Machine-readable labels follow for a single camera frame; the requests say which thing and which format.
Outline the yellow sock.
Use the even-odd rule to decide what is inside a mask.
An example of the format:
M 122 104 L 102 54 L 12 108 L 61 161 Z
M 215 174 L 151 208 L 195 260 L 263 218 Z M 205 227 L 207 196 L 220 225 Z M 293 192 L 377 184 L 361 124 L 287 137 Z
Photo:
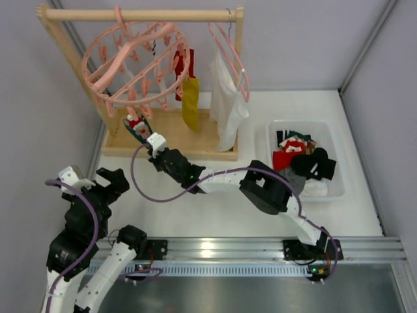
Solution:
M 188 78 L 182 82 L 182 118 L 188 128 L 193 132 L 199 129 L 198 102 L 199 80 Z

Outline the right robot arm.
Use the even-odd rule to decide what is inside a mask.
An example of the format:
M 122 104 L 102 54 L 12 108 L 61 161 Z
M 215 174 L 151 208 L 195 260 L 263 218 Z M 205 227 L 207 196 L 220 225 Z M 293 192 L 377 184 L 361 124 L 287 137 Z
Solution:
M 325 252 L 330 239 L 328 231 L 306 216 L 295 188 L 266 164 L 253 160 L 247 168 L 214 171 L 190 163 L 177 149 L 149 149 L 148 154 L 156 170 L 168 174 L 185 192 L 210 194 L 239 190 L 260 212 L 286 218 L 306 249 Z

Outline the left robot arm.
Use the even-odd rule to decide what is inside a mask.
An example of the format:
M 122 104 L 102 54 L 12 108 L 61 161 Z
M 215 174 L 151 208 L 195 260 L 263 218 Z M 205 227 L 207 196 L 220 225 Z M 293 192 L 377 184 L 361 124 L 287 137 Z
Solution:
M 112 215 L 109 206 L 130 188 L 122 169 L 100 168 L 96 174 L 108 185 L 84 178 L 76 166 L 65 168 L 58 178 L 45 182 L 60 188 L 62 199 L 70 207 L 63 231 L 49 247 L 43 312 L 98 312 L 122 270 L 145 251 L 144 231 L 132 225 L 121 228 L 105 261 L 88 284 L 80 286 L 98 252 L 97 242 L 108 235 Z

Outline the dark green christmas sock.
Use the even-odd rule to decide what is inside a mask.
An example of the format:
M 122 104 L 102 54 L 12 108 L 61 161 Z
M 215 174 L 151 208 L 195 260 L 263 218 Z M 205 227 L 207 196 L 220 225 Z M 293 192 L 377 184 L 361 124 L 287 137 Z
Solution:
M 145 144 L 147 138 L 153 133 L 149 122 L 142 113 L 138 115 L 137 120 L 135 120 L 132 115 L 128 114 L 123 122 L 127 131 L 142 144 Z

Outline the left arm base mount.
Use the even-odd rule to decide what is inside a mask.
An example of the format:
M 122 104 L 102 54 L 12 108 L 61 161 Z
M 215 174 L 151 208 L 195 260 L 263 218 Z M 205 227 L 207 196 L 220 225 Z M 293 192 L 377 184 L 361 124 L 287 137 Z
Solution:
M 123 277 L 128 280 L 144 282 L 153 280 L 162 274 L 156 261 L 163 261 L 167 254 L 167 241 L 149 239 L 141 254 L 138 254 L 128 266 Z

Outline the pink round clip hanger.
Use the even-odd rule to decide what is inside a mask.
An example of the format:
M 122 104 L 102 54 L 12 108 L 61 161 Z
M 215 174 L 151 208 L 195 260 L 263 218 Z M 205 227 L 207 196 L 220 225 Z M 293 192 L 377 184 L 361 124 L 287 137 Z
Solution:
M 135 120 L 140 114 L 151 118 L 153 104 L 166 110 L 169 95 L 177 100 L 187 96 L 191 49 L 173 22 L 129 20 L 120 6 L 112 13 L 115 25 L 83 55 L 83 79 L 108 117 L 122 107 Z

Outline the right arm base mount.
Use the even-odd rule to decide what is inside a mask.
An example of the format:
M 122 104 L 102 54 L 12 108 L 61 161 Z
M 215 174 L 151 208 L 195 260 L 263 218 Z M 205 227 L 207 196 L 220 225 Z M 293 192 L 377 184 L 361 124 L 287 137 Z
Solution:
M 329 278 L 337 261 L 344 260 L 338 240 L 320 239 L 316 246 L 296 239 L 283 241 L 284 260 L 306 267 L 308 280 L 323 283 Z

